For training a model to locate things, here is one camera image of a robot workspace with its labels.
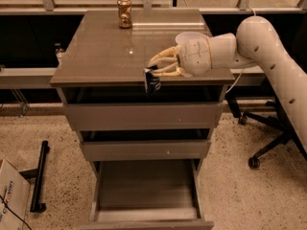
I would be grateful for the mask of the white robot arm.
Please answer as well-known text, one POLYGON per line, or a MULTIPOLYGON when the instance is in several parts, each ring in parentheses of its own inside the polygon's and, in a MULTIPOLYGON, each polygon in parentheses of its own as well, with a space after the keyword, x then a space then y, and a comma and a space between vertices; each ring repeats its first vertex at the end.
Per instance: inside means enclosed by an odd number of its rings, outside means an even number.
POLYGON ((200 77, 211 69, 259 66, 268 78, 301 145, 307 149, 307 74, 285 50, 266 18, 250 16, 236 34, 190 38, 154 57, 144 69, 148 94, 161 77, 200 77))

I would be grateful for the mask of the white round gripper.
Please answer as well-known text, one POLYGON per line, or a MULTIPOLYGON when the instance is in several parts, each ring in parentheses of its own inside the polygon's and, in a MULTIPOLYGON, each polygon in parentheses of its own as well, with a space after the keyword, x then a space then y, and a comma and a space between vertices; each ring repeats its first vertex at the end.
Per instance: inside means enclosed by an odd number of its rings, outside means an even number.
POLYGON ((178 50, 177 46, 167 48, 152 57, 148 65, 153 66, 155 77, 204 76, 211 69, 207 41, 190 39, 182 43, 178 50))

